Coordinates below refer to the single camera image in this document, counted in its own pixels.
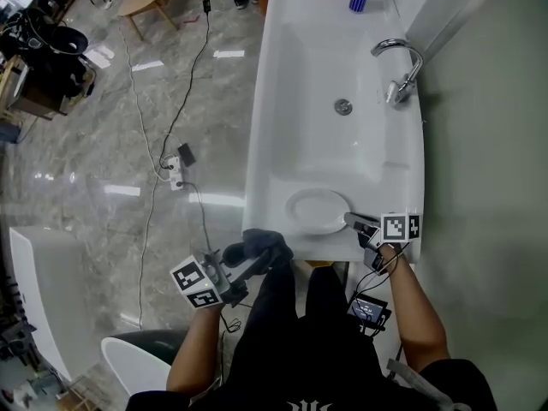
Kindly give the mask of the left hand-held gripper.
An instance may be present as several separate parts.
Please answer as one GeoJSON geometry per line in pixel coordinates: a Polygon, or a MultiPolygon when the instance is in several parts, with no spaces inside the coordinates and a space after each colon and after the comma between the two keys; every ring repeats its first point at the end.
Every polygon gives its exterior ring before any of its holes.
{"type": "Polygon", "coordinates": [[[217,252],[190,255],[170,276],[192,309],[219,304],[235,307],[248,295],[245,282],[265,274],[270,263],[269,249],[252,256],[245,251],[245,244],[238,242],[226,247],[223,259],[217,258],[217,252]]]}

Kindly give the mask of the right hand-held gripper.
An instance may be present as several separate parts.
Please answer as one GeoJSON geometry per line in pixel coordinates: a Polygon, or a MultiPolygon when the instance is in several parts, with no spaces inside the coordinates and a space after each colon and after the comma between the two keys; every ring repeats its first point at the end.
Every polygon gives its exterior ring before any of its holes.
{"type": "Polygon", "coordinates": [[[408,244],[421,237],[420,214],[383,214],[380,219],[356,212],[345,212],[344,222],[358,234],[364,249],[364,265],[378,275],[382,271],[383,258],[380,248],[384,244],[408,244]]]}

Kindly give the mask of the dark grey cloth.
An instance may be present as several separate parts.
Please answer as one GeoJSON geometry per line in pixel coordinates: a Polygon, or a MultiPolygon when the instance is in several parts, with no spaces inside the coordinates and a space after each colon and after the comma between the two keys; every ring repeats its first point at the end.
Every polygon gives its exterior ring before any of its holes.
{"type": "Polygon", "coordinates": [[[252,256],[258,255],[266,249],[271,251],[271,263],[268,270],[288,265],[294,258],[293,251],[286,244],[283,235],[276,231],[246,229],[242,233],[242,240],[245,244],[245,251],[252,256]]]}

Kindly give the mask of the white plate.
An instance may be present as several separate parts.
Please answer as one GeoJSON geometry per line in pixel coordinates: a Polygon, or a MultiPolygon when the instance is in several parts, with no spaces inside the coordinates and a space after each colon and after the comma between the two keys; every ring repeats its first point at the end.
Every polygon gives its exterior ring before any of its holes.
{"type": "Polygon", "coordinates": [[[344,215],[349,203],[327,188],[302,189],[286,202],[285,211],[292,227],[306,235],[330,235],[346,226],[344,215]]]}

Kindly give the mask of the person's right forearm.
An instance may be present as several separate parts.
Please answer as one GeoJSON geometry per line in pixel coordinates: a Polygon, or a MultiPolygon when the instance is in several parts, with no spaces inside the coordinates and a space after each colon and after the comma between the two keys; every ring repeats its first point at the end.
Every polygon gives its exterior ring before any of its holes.
{"type": "Polygon", "coordinates": [[[390,245],[381,246],[379,252],[390,272],[397,328],[408,365],[420,372],[448,359],[444,326],[407,259],[390,245]]]}

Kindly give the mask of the person's left forearm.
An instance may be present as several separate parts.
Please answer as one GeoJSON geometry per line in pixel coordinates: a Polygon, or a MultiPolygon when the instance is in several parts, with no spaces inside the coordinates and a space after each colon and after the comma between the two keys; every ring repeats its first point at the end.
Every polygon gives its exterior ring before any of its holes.
{"type": "Polygon", "coordinates": [[[197,396],[212,384],[216,372],[219,323],[223,304],[198,309],[171,365],[166,390],[197,396]]]}

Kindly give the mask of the person's black trousers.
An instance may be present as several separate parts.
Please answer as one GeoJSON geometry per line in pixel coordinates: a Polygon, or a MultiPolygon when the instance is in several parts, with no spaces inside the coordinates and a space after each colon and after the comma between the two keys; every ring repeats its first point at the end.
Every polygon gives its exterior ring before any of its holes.
{"type": "MultiPolygon", "coordinates": [[[[295,275],[289,263],[271,268],[260,286],[247,326],[296,321],[295,291],[295,275]]],[[[337,319],[343,317],[347,309],[344,287],[334,269],[314,269],[308,281],[305,315],[337,319]]]]}

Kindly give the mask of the small black display device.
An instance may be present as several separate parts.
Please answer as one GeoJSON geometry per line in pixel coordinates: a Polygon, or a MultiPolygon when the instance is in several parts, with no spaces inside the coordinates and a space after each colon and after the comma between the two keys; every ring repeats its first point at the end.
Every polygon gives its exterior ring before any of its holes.
{"type": "Polygon", "coordinates": [[[356,320],[360,332],[365,333],[366,330],[384,331],[392,311],[386,301],[359,295],[351,301],[347,314],[356,320]]]}

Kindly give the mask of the white power strip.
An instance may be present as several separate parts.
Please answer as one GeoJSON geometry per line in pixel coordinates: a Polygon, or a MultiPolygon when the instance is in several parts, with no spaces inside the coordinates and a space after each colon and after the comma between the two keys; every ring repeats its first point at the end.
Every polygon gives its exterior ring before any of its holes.
{"type": "Polygon", "coordinates": [[[183,178],[180,159],[176,156],[173,156],[167,160],[167,165],[169,168],[169,179],[170,179],[170,188],[172,191],[182,190],[183,188],[183,178]]]}

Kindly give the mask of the black power adapter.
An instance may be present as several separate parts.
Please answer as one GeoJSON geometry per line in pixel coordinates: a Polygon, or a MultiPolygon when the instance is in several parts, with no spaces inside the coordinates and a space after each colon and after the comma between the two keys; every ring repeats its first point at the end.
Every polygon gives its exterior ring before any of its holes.
{"type": "Polygon", "coordinates": [[[190,167],[196,163],[196,158],[188,143],[184,143],[177,148],[179,158],[185,167],[190,167]]]}

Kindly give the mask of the person's black T-shirt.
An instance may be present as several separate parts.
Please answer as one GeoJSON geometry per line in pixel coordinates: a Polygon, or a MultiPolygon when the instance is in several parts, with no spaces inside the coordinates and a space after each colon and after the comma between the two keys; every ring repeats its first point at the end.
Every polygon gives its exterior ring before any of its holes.
{"type": "Polygon", "coordinates": [[[387,379],[372,340],[350,317],[302,317],[244,332],[226,383],[196,402],[180,392],[130,397],[126,411],[438,411],[418,391],[387,379]]]}

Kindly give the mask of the white round basin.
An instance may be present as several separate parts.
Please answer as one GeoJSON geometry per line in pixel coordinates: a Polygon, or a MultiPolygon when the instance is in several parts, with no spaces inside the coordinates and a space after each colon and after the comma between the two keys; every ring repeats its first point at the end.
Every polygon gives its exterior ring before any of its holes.
{"type": "Polygon", "coordinates": [[[132,396],[149,390],[165,390],[185,330],[133,331],[105,337],[101,350],[119,382],[132,396]]]}

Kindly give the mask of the chrome faucet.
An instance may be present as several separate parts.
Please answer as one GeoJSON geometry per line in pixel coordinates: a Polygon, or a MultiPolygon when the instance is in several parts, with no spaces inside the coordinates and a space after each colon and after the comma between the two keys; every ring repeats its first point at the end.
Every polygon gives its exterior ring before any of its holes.
{"type": "Polygon", "coordinates": [[[405,102],[416,86],[418,73],[424,65],[423,56],[406,39],[385,39],[377,43],[372,49],[373,57],[392,49],[404,49],[414,58],[414,64],[408,74],[399,81],[392,80],[386,92],[386,103],[392,107],[405,102]]]}

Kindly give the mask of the white ceramic sink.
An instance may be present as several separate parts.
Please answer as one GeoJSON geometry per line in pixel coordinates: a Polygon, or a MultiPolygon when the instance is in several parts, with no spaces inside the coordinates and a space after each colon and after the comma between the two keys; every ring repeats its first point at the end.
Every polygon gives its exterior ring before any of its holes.
{"type": "Polygon", "coordinates": [[[393,0],[269,0],[253,101],[244,229],[283,235],[297,259],[358,262],[357,234],[295,230],[285,205],[307,188],[340,194],[379,217],[424,208],[424,141],[417,96],[392,107],[386,92],[412,68],[407,50],[371,49],[404,31],[393,0]],[[347,116],[334,103],[353,105],[347,116]]]}

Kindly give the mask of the wooden cabinet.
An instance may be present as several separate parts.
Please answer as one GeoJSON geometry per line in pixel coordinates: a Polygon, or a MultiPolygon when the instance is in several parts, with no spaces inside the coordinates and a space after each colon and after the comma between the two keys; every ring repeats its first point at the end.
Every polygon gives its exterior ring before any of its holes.
{"type": "Polygon", "coordinates": [[[19,56],[9,60],[2,82],[7,110],[18,110],[48,121],[54,115],[67,115],[64,96],[43,82],[38,72],[19,56]]]}

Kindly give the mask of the black machine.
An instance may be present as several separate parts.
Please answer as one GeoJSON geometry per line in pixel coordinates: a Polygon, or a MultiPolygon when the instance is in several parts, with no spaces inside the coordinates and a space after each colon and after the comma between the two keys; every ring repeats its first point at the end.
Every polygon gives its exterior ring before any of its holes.
{"type": "Polygon", "coordinates": [[[34,7],[15,12],[0,27],[0,53],[7,60],[21,57],[46,88],[68,99],[83,96],[93,78],[83,63],[88,46],[85,34],[34,7]]]}

